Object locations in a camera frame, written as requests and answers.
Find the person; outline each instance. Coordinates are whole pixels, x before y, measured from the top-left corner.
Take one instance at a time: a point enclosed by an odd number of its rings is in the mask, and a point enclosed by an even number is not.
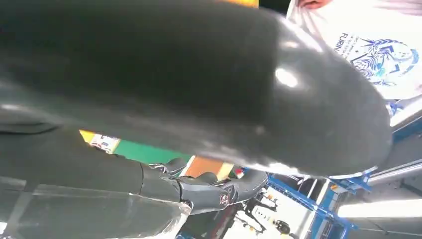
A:
[[[422,38],[415,34],[422,20],[422,1],[292,1],[288,19],[353,64],[384,99],[422,94]]]
[[[304,7],[307,9],[317,9],[327,5],[331,1],[332,0],[299,0],[298,7]]]
[[[307,9],[321,8],[333,0],[298,0],[297,6]],[[406,15],[422,16],[422,1],[420,0],[368,0],[375,8],[393,10]]]

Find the yellow sign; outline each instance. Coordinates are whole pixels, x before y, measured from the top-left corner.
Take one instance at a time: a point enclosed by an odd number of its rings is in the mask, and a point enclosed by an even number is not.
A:
[[[237,4],[245,5],[245,6],[253,6],[253,7],[258,7],[259,5],[259,0],[225,0],[225,1],[237,3]]]

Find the printed graphic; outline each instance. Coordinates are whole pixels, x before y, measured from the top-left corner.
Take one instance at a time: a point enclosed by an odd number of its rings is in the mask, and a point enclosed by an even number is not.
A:
[[[419,61],[419,54],[403,42],[392,39],[360,39],[352,49],[350,62],[374,85],[396,86]]]

